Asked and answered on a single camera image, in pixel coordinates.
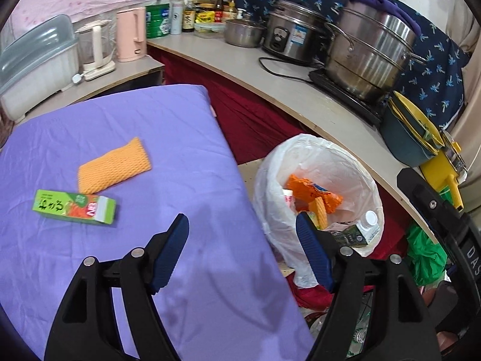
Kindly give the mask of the dish rack with grey lid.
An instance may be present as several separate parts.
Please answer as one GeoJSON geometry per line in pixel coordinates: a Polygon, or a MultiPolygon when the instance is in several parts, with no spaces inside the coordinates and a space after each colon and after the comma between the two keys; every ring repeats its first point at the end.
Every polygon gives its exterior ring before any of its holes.
{"type": "Polygon", "coordinates": [[[78,38],[66,15],[55,16],[1,53],[1,105],[12,121],[72,84],[79,72],[78,38]]]}

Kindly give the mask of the black induction cooker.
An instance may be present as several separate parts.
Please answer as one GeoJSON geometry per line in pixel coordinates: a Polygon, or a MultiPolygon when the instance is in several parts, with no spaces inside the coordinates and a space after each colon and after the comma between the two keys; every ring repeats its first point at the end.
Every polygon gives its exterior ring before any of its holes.
{"type": "Polygon", "coordinates": [[[330,80],[324,68],[310,71],[308,77],[313,86],[327,92],[367,124],[376,129],[380,127],[386,109],[385,96],[374,100],[361,100],[330,80]]]}

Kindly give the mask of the orange foam net sleeve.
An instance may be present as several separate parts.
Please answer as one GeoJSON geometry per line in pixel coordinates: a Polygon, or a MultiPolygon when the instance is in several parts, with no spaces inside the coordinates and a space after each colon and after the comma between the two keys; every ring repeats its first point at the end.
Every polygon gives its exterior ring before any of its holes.
{"type": "Polygon", "coordinates": [[[78,191],[95,194],[152,169],[141,140],[135,137],[125,146],[88,161],[78,169],[78,191]]]}

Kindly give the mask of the dark soy sauce bottle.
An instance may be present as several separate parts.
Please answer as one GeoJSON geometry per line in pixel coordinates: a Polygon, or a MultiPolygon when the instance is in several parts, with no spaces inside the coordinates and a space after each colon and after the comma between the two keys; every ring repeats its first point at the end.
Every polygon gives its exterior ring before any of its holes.
{"type": "Polygon", "coordinates": [[[196,8],[194,0],[184,0],[183,12],[182,12],[182,32],[191,33],[194,29],[196,18],[196,8]]]}

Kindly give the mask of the pink white paper cup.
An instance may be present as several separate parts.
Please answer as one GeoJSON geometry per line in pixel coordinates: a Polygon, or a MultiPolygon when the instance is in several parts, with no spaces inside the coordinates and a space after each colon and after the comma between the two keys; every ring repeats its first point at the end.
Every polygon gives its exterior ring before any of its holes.
{"type": "Polygon", "coordinates": [[[296,211],[295,207],[295,198],[293,196],[293,191],[289,189],[284,189],[283,190],[283,195],[284,195],[284,201],[287,204],[287,206],[293,211],[296,211]]]}

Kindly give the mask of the orange snack wrapper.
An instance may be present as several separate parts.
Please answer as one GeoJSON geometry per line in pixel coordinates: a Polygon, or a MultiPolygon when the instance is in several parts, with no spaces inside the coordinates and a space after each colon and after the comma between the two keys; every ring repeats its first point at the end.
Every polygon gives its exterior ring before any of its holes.
{"type": "Polygon", "coordinates": [[[343,203],[342,196],[314,184],[309,178],[299,178],[295,174],[291,174],[285,186],[287,189],[293,191],[295,199],[307,204],[313,202],[316,198],[321,198],[328,214],[333,214],[338,206],[343,203]]]}

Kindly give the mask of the green orange juice box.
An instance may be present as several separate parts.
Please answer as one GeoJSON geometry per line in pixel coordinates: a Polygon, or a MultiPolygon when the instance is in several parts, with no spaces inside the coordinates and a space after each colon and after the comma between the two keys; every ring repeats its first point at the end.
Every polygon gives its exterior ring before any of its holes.
{"type": "Polygon", "coordinates": [[[38,189],[32,210],[58,220],[112,225],[116,207],[117,202],[106,196],[38,189]]]}

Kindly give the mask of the pink electric kettle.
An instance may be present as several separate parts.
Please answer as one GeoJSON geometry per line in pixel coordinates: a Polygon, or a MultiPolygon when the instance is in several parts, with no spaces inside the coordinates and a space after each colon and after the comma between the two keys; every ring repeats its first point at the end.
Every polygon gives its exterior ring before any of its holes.
{"type": "Polygon", "coordinates": [[[145,7],[119,11],[116,17],[118,61],[126,63],[143,58],[147,54],[145,7]]]}

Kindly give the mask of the white lined trash bin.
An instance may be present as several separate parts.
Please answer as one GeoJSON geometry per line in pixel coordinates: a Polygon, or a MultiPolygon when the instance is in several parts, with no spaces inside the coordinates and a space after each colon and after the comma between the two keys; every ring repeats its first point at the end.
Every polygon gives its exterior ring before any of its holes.
{"type": "Polygon", "coordinates": [[[346,150],[310,134],[284,141],[264,158],[255,177],[253,208],[299,288],[318,284],[295,231],[299,212],[312,213],[321,231],[374,212],[378,229],[366,231],[354,246],[363,257],[378,246],[385,224],[378,187],[368,171],[346,150]]]}

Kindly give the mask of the yellow seasoning packet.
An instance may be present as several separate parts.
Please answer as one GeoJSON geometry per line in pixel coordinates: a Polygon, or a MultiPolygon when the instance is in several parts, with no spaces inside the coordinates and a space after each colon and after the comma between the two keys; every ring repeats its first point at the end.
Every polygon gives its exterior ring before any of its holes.
{"type": "Polygon", "coordinates": [[[208,24],[215,22],[215,12],[214,11],[199,11],[196,14],[195,22],[197,24],[208,24]]]}

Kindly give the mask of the small steel pot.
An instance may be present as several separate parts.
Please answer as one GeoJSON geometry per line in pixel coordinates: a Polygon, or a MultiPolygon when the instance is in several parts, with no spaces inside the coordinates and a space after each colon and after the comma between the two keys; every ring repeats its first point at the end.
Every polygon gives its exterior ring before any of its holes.
{"type": "Polygon", "coordinates": [[[260,45],[266,27],[252,20],[233,19],[225,22],[224,40],[226,43],[245,48],[260,45]]]}

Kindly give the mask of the steel rice cooker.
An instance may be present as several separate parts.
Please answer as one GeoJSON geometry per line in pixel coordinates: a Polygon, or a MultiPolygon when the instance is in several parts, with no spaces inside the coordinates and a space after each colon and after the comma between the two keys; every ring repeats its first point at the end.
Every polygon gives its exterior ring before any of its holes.
{"type": "Polygon", "coordinates": [[[262,49],[290,62],[309,65],[314,58],[327,54],[331,39],[326,22],[324,16],[310,8],[278,0],[268,15],[262,49]]]}

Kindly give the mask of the stacked yellow teal basins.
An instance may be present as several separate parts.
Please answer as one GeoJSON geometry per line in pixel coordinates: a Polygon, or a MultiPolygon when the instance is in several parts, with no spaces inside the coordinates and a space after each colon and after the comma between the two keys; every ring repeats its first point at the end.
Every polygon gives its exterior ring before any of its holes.
{"type": "Polygon", "coordinates": [[[379,131],[391,154],[413,168],[437,156],[444,147],[438,128],[397,91],[387,100],[379,131]]]}

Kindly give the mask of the green plastic bag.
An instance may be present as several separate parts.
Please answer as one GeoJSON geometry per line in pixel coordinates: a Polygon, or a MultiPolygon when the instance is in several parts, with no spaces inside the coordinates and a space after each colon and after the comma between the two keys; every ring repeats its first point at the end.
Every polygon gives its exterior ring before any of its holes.
{"type": "Polygon", "coordinates": [[[448,255],[415,222],[406,230],[408,242],[405,262],[418,287],[433,284],[443,277],[448,255]]]}

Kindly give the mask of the green milk carton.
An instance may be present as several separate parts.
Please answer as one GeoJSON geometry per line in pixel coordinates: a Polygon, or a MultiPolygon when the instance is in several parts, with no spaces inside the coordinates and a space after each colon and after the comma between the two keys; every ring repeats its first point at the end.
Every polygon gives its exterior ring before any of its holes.
{"type": "Polygon", "coordinates": [[[368,246],[380,231],[378,215],[372,210],[368,210],[355,222],[333,223],[328,229],[340,245],[355,248],[368,246]]]}

